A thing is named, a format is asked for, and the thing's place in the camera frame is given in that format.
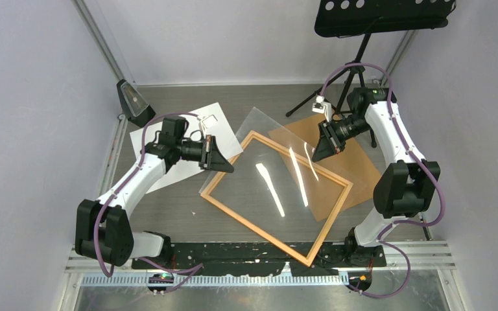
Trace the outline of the clear acrylic sheet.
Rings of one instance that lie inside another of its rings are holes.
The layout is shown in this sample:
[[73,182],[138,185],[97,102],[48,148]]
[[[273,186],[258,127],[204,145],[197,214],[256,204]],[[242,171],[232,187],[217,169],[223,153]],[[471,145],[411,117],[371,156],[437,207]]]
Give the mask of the clear acrylic sheet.
[[311,162],[314,143],[308,143],[260,109],[252,108],[237,130],[238,141],[255,132],[284,147],[277,151],[251,139],[237,155],[233,173],[225,173],[208,194],[258,228],[283,242],[312,242],[325,225],[344,192],[318,171],[322,167],[352,183],[347,198],[328,233],[328,240],[341,240],[351,227],[361,223],[372,209],[364,198],[367,182],[332,158]]

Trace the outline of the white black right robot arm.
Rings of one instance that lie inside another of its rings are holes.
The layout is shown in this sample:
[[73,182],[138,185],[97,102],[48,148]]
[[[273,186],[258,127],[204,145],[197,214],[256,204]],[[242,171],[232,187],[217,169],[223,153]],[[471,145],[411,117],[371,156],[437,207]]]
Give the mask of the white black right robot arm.
[[373,132],[381,146],[386,169],[373,190],[374,208],[344,241],[342,260],[360,266],[395,226],[409,224],[429,209],[440,166],[426,160],[415,147],[388,88],[356,87],[348,95],[348,106],[349,116],[319,123],[319,140],[311,159],[318,162],[337,155],[349,139],[367,131]]

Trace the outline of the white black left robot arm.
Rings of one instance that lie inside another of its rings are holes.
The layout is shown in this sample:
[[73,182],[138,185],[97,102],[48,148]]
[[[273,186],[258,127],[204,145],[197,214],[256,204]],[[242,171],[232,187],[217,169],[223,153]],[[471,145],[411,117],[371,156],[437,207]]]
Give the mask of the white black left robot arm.
[[234,167],[221,154],[216,137],[206,130],[218,122],[214,115],[197,116],[199,140],[187,130],[185,113],[160,117],[154,139],[141,140],[141,153],[128,172],[96,200],[83,200],[77,207],[74,249],[77,255],[95,259],[105,275],[130,259],[148,258],[157,268],[166,268],[173,258],[169,237],[150,231],[133,232],[130,216],[159,179],[180,161],[193,162],[202,170],[232,173]]

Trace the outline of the orange wooden picture frame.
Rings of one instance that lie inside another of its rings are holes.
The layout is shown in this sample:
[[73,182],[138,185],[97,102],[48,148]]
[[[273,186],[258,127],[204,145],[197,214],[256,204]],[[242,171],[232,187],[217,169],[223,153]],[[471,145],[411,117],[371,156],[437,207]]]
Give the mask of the orange wooden picture frame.
[[[248,132],[243,152],[231,158],[235,172],[216,173],[202,187],[201,197],[267,242],[306,266],[324,243],[353,183],[258,133]],[[313,168],[344,187],[329,217],[317,222],[308,208],[306,187],[296,183],[282,160],[290,156],[297,176]]]

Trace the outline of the illustrated photo print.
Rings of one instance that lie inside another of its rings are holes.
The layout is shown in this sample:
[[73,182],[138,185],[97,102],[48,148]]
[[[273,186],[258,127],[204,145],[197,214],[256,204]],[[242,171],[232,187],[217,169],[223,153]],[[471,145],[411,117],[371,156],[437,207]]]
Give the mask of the illustrated photo print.
[[[204,135],[198,127],[199,115],[214,115],[218,123]],[[190,113],[168,114],[161,116],[162,121],[156,126],[149,122],[144,128],[130,134],[138,165],[143,174],[153,169],[153,160],[158,169],[157,181],[150,186],[149,192],[166,187],[185,178],[194,176],[201,169],[202,145],[199,141],[206,135],[216,137],[218,148],[229,160],[243,152],[243,148],[234,136],[219,103],[207,105]]]

